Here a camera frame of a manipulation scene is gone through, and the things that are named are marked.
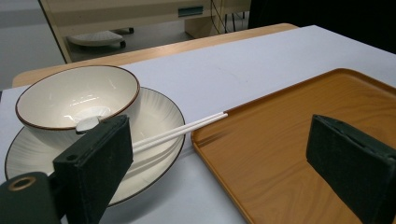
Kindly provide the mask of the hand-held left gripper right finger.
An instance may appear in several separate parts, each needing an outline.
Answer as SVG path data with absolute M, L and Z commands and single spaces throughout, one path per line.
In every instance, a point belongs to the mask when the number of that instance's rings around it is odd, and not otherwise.
M 363 224 L 396 217 L 396 149 L 340 121 L 311 120 L 308 163 Z

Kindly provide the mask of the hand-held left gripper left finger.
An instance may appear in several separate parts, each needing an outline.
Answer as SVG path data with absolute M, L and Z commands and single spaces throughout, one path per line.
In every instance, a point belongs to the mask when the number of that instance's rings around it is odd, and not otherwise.
M 134 161 L 129 118 L 101 122 L 53 160 L 70 224 L 98 224 Z

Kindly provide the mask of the white spoon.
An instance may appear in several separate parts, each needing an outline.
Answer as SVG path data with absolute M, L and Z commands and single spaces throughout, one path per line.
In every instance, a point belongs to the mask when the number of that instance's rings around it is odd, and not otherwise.
M 90 117 L 86 119 L 82 119 L 76 126 L 76 133 L 81 134 L 85 133 L 92 128 L 94 128 L 96 125 L 100 123 L 100 120 L 98 117 Z

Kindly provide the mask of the orange wooden tray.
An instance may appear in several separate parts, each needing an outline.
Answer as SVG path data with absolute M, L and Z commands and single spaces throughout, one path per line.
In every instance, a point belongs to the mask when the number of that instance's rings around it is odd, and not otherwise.
M 306 160 L 315 114 L 396 148 L 396 84 L 349 69 L 240 105 L 192 133 L 195 150 L 249 224 L 361 224 Z

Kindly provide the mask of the white bowl with brown rim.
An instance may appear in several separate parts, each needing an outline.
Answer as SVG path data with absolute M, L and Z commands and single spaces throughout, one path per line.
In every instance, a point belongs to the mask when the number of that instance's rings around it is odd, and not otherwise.
M 24 127 L 49 147 L 65 149 L 82 120 L 98 117 L 100 123 L 126 115 L 131 122 L 140 110 L 141 86 L 130 71 L 110 65 L 67 69 L 45 77 L 18 98 L 15 111 Z

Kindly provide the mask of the white ribbed plate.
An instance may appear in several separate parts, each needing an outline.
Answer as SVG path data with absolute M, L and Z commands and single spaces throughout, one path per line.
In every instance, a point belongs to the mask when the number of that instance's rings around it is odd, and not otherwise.
M 135 143 L 185 124 L 180 109 L 167 96 L 148 88 L 141 93 L 141 109 L 132 127 Z M 177 160 L 184 141 L 185 137 L 180 136 L 135 153 L 133 164 L 109 204 L 113 206 L 131 199 L 158 181 Z M 47 146 L 22 128 L 8 148 L 5 177 L 10 179 L 30 172 L 49 175 L 53 172 L 52 160 L 60 153 L 60 149 Z

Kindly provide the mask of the beige cabinet on wheels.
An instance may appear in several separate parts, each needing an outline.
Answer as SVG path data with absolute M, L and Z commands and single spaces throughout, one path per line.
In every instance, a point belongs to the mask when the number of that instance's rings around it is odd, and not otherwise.
M 66 38 L 183 20 L 195 38 L 221 34 L 225 17 L 250 10 L 251 0 L 38 0 L 58 47 L 72 61 Z

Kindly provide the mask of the white table mat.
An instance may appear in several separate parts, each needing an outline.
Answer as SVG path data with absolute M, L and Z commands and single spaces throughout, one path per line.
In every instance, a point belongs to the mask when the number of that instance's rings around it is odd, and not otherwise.
M 135 63 L 140 81 L 194 121 L 345 68 L 396 84 L 396 54 L 317 26 Z M 103 224 L 247 224 L 192 145 L 137 197 L 108 208 Z

